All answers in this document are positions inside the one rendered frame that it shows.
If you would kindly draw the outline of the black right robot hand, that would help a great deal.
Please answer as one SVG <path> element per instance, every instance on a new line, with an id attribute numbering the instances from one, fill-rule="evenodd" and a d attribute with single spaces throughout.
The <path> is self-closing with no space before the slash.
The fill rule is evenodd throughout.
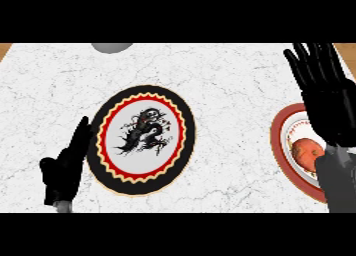
<path id="1" fill-rule="evenodd" d="M 316 134 L 331 146 L 356 147 L 356 83 L 331 43 L 294 43 L 283 51 Z"/>

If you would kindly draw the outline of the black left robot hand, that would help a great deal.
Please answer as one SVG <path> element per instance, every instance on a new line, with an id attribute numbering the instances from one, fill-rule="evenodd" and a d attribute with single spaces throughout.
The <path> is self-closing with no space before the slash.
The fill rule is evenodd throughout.
<path id="1" fill-rule="evenodd" d="M 75 198 L 91 136 L 88 117 L 84 116 L 75 128 L 69 146 L 60 151 L 57 158 L 46 157 L 40 160 L 47 206 L 53 206 L 60 201 L 71 202 Z"/>

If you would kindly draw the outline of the red-rimmed white plate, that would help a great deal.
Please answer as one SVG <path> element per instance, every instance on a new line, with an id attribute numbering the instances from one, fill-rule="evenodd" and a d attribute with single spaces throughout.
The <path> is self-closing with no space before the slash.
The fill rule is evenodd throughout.
<path id="1" fill-rule="evenodd" d="M 326 143 L 314 133 L 302 103 L 286 106 L 274 116 L 270 127 L 270 145 L 277 165 L 295 187 L 319 202 L 325 203 L 317 176 L 297 163 L 292 144 L 300 139 L 314 141 L 320 147 Z"/>

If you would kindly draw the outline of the black-rimmed dragon plate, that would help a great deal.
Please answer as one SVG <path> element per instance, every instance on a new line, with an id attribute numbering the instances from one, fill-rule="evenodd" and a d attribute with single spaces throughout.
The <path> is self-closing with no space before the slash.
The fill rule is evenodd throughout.
<path id="1" fill-rule="evenodd" d="M 195 120 L 183 98 L 140 85 L 119 91 L 91 122 L 90 171 L 115 193 L 143 196 L 181 174 L 195 146 Z"/>

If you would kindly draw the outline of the grey round object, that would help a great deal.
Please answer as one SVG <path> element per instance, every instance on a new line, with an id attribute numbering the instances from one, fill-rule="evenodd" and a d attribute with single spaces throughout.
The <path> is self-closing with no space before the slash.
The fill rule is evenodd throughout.
<path id="1" fill-rule="evenodd" d="M 100 53 L 112 54 L 128 49 L 131 43 L 93 43 L 91 46 Z"/>

